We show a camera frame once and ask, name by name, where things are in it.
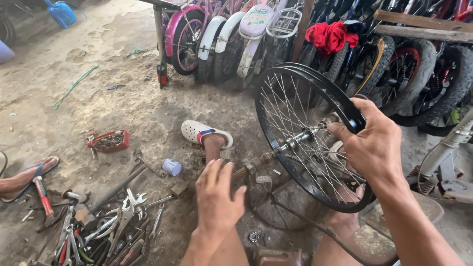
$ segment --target hammer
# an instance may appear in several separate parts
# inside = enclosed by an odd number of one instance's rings
[[[56,188],[51,188],[48,187],[47,189],[48,193],[51,193],[53,195],[61,196],[63,199],[71,199],[71,200],[77,200],[77,203],[86,203],[87,200],[89,199],[90,196],[90,191],[87,191],[84,195],[78,195],[76,193],[72,192],[72,189],[66,189],[64,191],[60,191],[59,189]]]
[[[55,224],[60,218],[61,215],[54,216],[54,211],[49,203],[48,194],[46,193],[46,189],[43,184],[43,178],[41,176],[33,178],[33,182],[38,189],[38,193],[41,197],[41,203],[44,207],[44,212],[46,213],[46,221],[44,222],[43,228],[48,228],[51,225]]]
[[[103,196],[97,203],[88,208],[85,204],[77,204],[74,207],[76,212],[75,219],[85,230],[92,230],[98,224],[97,217],[94,215],[105,203],[107,203],[113,196],[115,196],[122,188],[130,183],[135,177],[141,174],[146,169],[146,165],[141,165],[134,170],[124,181],[112,188],[105,196]]]

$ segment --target hand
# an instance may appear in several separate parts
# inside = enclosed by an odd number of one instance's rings
[[[233,163],[212,160],[195,182],[197,191],[198,224],[193,236],[202,237],[201,244],[212,254],[245,212],[246,186],[240,187],[230,198],[230,178]]]
[[[406,186],[401,167],[401,129],[372,101],[359,98],[351,101],[365,117],[365,129],[356,135],[339,123],[328,124],[327,129],[343,142],[348,161],[376,195],[393,186]]]

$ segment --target dirty floor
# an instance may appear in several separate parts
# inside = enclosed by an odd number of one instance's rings
[[[222,156],[237,165],[268,150],[249,93],[236,94],[227,90],[228,86],[202,85],[193,76],[176,73],[171,74],[166,89],[158,88],[155,69],[158,55],[150,4],[87,0],[81,7],[87,19],[76,12],[77,23],[66,30],[59,28],[47,12],[37,13],[16,25],[16,57],[0,66],[0,150],[9,157],[4,177],[15,175],[35,160],[58,156],[60,166],[46,176],[46,185],[72,188],[77,193],[91,191],[94,200],[123,178],[132,151],[140,148],[158,175],[146,171],[131,188],[134,193],[148,193],[152,202],[169,195],[173,184],[192,185],[203,169],[204,150],[181,135],[180,126],[186,119],[231,132],[234,146]],[[123,59],[135,49],[149,52]],[[94,66],[98,68],[54,110],[53,105],[71,84]],[[118,84],[126,86],[106,90]],[[90,149],[79,134],[90,128],[98,133],[128,130],[129,149],[99,154],[98,160],[92,160]],[[412,128],[403,131],[403,170],[408,174],[438,138]],[[462,147],[457,159],[466,179],[473,172],[469,163],[472,152],[471,146]],[[183,171],[178,176],[172,177],[160,169],[167,157],[182,163]],[[278,163],[268,167],[278,168],[284,172]],[[29,194],[33,197],[22,205],[0,203],[0,265],[17,265],[35,257],[41,260],[55,245],[57,238],[52,231],[34,232],[34,227],[42,223],[43,213],[34,212],[34,219],[21,222],[27,207],[40,205],[33,188]],[[319,205],[296,187],[287,193],[287,198],[291,197],[301,202],[299,208],[311,209],[314,218],[323,218]],[[196,226],[193,199],[191,186],[185,197],[166,203],[159,228],[163,235],[152,243],[147,265],[179,263]],[[53,202],[58,203],[60,199],[53,197]],[[473,265],[472,208],[462,203],[439,202],[446,212],[439,230],[461,259]],[[157,211],[150,209],[149,215],[154,218]],[[316,251],[321,238],[311,228],[272,229],[248,210],[237,229],[245,247],[254,245],[247,239],[252,231],[264,235],[259,243],[267,248],[302,248],[307,253]],[[44,252],[38,255],[43,246]]]

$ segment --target red plastic box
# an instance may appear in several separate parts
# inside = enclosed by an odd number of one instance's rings
[[[128,133],[128,131],[126,130],[120,130],[120,131],[123,131],[123,142],[116,145],[116,146],[112,146],[112,147],[109,147],[109,148],[106,148],[106,149],[103,149],[103,150],[97,150],[95,147],[94,147],[94,144],[104,138],[104,137],[108,137],[108,136],[111,136],[113,134],[115,134],[115,131],[112,131],[112,132],[109,132],[109,133],[105,133],[103,135],[100,135],[96,138],[94,138],[93,140],[91,141],[88,141],[87,142],[87,147],[89,148],[92,148],[96,151],[99,151],[99,152],[103,152],[103,153],[113,153],[113,152],[117,152],[117,151],[121,151],[121,150],[125,150],[128,148],[128,146],[130,145],[130,134]]]

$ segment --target bicycle fender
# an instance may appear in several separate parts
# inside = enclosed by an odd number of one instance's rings
[[[215,52],[216,53],[223,53],[225,51],[225,47],[227,46],[227,41],[230,38],[230,34],[232,33],[233,29],[237,25],[238,22],[243,18],[246,12],[238,11],[237,13],[230,16],[227,20],[225,25],[223,25],[222,30],[219,34],[219,39],[215,44]]]
[[[164,34],[164,50],[166,51],[166,55],[169,57],[173,56],[173,42],[177,24],[179,23],[179,21],[181,21],[181,19],[184,18],[184,14],[187,14],[191,10],[198,10],[204,13],[201,7],[189,4],[185,6],[181,11],[174,12],[174,14],[169,19],[169,22],[167,23],[166,32]]]
[[[248,70],[251,66],[251,61],[253,61],[254,54],[256,49],[260,44],[261,38],[256,40],[248,40],[243,55],[241,56],[240,63],[238,64],[237,74],[238,76],[244,78],[248,75]]]
[[[220,27],[220,24],[224,23],[227,19],[222,16],[214,17],[209,25],[205,28],[204,35],[202,36],[201,45],[199,46],[198,57],[202,60],[207,60],[209,57],[209,50],[212,46],[213,39],[217,34],[217,30]]]

